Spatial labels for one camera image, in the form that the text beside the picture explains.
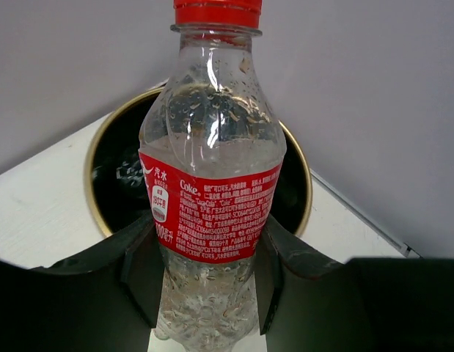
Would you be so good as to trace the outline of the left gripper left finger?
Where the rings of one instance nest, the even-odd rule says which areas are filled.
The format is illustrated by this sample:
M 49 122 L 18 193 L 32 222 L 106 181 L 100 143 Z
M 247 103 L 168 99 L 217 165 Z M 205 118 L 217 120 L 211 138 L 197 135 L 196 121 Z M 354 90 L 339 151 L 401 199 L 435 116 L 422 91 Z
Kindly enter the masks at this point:
M 0 351 L 146 351 L 163 275 L 149 215 L 47 268 L 0 260 Z

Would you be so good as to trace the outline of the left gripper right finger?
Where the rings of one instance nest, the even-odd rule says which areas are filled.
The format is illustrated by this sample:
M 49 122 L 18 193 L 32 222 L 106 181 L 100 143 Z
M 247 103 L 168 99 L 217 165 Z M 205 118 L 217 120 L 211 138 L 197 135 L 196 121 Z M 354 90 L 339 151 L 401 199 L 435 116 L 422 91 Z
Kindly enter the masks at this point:
M 339 263 L 269 217 L 255 285 L 268 351 L 454 351 L 454 260 Z

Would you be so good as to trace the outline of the red label coke bottle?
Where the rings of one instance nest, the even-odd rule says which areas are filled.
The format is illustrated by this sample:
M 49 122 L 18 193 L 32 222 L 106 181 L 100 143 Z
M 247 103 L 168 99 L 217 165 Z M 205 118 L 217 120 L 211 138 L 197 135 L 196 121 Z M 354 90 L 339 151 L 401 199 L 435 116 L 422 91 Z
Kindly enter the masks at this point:
M 180 49 L 139 133 L 165 265 L 156 334 L 231 351 L 257 325 L 255 249 L 286 153 L 252 59 L 260 1 L 175 1 Z

